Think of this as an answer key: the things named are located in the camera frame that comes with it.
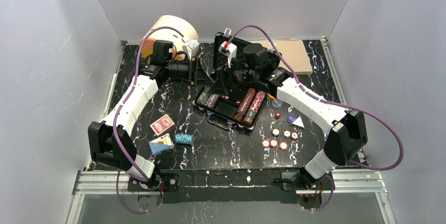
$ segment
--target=case handle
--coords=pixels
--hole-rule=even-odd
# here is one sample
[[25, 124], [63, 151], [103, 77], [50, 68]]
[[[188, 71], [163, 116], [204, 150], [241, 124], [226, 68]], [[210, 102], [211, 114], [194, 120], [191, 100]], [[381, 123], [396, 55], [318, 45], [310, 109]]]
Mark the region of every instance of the case handle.
[[221, 128], [221, 129], [224, 129], [224, 130], [229, 130], [229, 129], [231, 128], [231, 126], [232, 126], [232, 121], [228, 121], [228, 125], [225, 127], [225, 126], [223, 126], [222, 124], [220, 124], [220, 123], [218, 123], [218, 122], [216, 122], [216, 121], [211, 120], [211, 119], [210, 119], [210, 116], [211, 116], [211, 115], [212, 115], [212, 113], [208, 113], [208, 116], [207, 116], [207, 118], [208, 118], [208, 122], [209, 122], [210, 124], [213, 124], [213, 125], [215, 125], [215, 126]]

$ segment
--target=black marble tabletop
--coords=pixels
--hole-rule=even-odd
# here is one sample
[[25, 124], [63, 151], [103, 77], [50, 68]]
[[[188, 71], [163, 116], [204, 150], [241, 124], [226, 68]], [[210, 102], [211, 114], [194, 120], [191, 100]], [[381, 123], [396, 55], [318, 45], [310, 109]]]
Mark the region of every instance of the black marble tabletop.
[[[313, 67], [311, 75], [299, 75], [301, 82], [325, 99], [339, 102], [339, 96], [331, 76], [331, 72], [322, 44], [319, 40], [304, 40]], [[134, 74], [136, 45], [125, 46], [124, 55], [111, 99], [110, 110], [131, 83]], [[213, 43], [203, 43], [198, 54], [204, 60], [204, 68], [212, 65]], [[302, 167], [324, 146], [326, 135], [308, 117], [302, 115], [292, 106], [284, 103], [280, 109], [271, 106], [271, 100], [261, 111], [259, 119], [252, 131], [231, 129], [222, 130], [206, 121], [205, 114], [192, 105], [199, 88], [187, 86], [185, 83], [167, 81], [158, 93], [150, 100], [138, 118], [131, 137], [138, 153], [156, 163], [160, 169], [255, 169]], [[275, 119], [275, 113], [281, 118]], [[170, 131], [175, 134], [193, 135], [193, 146], [176, 146], [173, 150], [156, 158], [151, 155], [148, 142], [156, 135], [150, 124], [164, 114], [168, 114], [175, 122]], [[294, 114], [302, 117], [305, 129], [292, 128], [287, 123], [287, 116]], [[299, 134], [297, 141], [277, 137], [286, 141], [290, 148], [286, 151], [279, 148], [263, 148], [261, 141], [273, 138], [271, 130], [279, 128], [295, 130]], [[102, 165], [92, 167], [95, 170], [108, 169]]]

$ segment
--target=white wall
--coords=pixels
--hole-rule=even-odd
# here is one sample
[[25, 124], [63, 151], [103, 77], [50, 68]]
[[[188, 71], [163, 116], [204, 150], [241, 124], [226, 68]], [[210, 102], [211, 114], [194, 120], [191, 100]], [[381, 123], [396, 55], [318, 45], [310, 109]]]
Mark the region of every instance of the white wall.
[[[189, 21], [201, 41], [226, 27], [257, 24], [274, 38], [327, 36], [347, 0], [99, 0], [121, 40], [139, 41], [161, 15]], [[256, 30], [244, 38], [264, 38]]]
[[97, 0], [0, 0], [0, 223], [65, 223], [119, 53]]
[[[382, 173], [398, 223], [444, 223], [445, 35], [446, 0], [348, 0], [329, 39], [348, 103], [404, 142], [400, 167]], [[392, 164], [395, 140], [367, 123], [368, 161]]]

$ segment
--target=poker chip stack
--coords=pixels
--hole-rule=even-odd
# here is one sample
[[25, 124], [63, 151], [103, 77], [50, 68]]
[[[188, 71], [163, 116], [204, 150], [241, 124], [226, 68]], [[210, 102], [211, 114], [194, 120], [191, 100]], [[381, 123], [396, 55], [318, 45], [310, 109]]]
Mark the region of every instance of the poker chip stack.
[[210, 93], [209, 93], [210, 87], [205, 87], [203, 91], [201, 92], [200, 96], [198, 96], [197, 103], [200, 105], [204, 105], [206, 101], [208, 100]]
[[259, 112], [260, 106], [262, 105], [263, 100], [266, 97], [266, 93], [264, 91], [258, 91], [256, 96], [254, 97], [254, 100], [251, 103], [251, 106], [249, 106], [248, 111], [245, 114], [245, 117], [243, 119], [244, 123], [247, 123], [249, 126], [252, 126], [254, 123], [254, 118], [256, 117], [256, 114]]
[[205, 106], [210, 107], [210, 108], [214, 108], [215, 104], [217, 103], [218, 97], [220, 97], [220, 95], [218, 94], [211, 94], [209, 96], [209, 98], [207, 99]]
[[243, 101], [240, 103], [240, 106], [237, 108], [236, 114], [234, 115], [235, 120], [237, 120], [237, 121], [243, 120], [243, 116], [248, 111], [249, 105], [251, 105], [251, 102], [254, 99], [254, 97], [256, 96], [256, 93], [257, 93], [256, 90], [254, 90], [253, 88], [248, 89], [248, 92], [246, 93]]

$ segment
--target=tan box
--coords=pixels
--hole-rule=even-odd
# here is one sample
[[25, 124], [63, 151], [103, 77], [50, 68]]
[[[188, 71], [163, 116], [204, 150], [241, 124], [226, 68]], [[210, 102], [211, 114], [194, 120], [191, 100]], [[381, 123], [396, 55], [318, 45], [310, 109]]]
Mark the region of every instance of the tan box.
[[[259, 43], [263, 47], [268, 48], [268, 40], [252, 40], [251, 43]], [[305, 45], [301, 40], [288, 40], [280, 39], [273, 40], [276, 44], [277, 49], [282, 53], [282, 57], [287, 61], [287, 63], [293, 68], [296, 74], [312, 74], [313, 67], [311, 67], [310, 58], [307, 55], [307, 50]], [[280, 67], [289, 70], [285, 64], [280, 61]]]

